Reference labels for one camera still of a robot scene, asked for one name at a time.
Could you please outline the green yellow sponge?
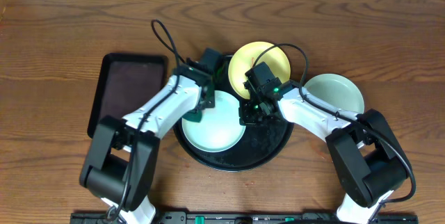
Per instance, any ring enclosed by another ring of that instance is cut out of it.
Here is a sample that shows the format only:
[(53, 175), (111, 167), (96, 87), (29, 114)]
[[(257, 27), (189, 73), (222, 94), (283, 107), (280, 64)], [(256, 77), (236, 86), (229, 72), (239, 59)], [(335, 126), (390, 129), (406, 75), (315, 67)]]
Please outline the green yellow sponge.
[(185, 113), (182, 118), (191, 122), (200, 122), (202, 119), (202, 112), (201, 110), (194, 109)]

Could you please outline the light green plate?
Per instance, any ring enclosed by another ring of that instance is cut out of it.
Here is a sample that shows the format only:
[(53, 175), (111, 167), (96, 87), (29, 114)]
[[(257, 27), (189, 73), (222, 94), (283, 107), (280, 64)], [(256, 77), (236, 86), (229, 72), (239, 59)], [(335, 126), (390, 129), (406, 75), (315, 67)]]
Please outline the light green plate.
[(357, 113), (364, 112), (364, 98), (359, 88), (338, 74), (320, 74), (305, 83), (314, 96), (337, 108)]
[(182, 119), (184, 135), (193, 147), (205, 152), (222, 152), (235, 146), (246, 126), (239, 123), (240, 103), (224, 91), (215, 92), (215, 106), (202, 111), (200, 122)]

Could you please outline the yellow plate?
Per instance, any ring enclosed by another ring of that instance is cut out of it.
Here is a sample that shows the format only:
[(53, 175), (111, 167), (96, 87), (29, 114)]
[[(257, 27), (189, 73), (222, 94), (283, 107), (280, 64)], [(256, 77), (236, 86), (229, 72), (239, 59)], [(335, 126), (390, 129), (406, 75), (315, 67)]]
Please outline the yellow plate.
[[(254, 62), (273, 44), (269, 42), (251, 42), (242, 46), (232, 56), (229, 62), (228, 77), (234, 91), (243, 99), (249, 99), (250, 94), (245, 88), (247, 81), (245, 73), (254, 66)], [(272, 73), (280, 79), (282, 83), (288, 81), (291, 75), (291, 66), (286, 54), (278, 47), (267, 51), (257, 62), (265, 62)]]

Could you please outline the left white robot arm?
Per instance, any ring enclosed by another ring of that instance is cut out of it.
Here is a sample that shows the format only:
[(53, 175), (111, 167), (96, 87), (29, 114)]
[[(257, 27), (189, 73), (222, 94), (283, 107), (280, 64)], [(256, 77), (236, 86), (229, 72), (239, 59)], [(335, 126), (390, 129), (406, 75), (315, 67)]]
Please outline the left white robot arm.
[(167, 84), (122, 119), (99, 121), (79, 183), (110, 204), (105, 222), (151, 223), (148, 200), (161, 139), (187, 113), (214, 106), (215, 64), (189, 62), (175, 68)]

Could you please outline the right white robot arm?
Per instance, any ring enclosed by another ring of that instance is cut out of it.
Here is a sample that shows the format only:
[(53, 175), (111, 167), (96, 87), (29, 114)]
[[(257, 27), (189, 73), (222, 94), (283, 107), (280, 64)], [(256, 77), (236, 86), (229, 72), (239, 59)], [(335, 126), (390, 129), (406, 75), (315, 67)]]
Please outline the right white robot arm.
[(249, 100), (242, 120), (260, 123), (280, 118), (325, 141), (340, 184), (346, 192), (337, 218), (346, 223), (372, 223), (390, 195), (409, 179), (410, 162), (385, 117), (371, 109), (356, 113), (339, 109), (295, 81), (277, 78), (243, 82)]

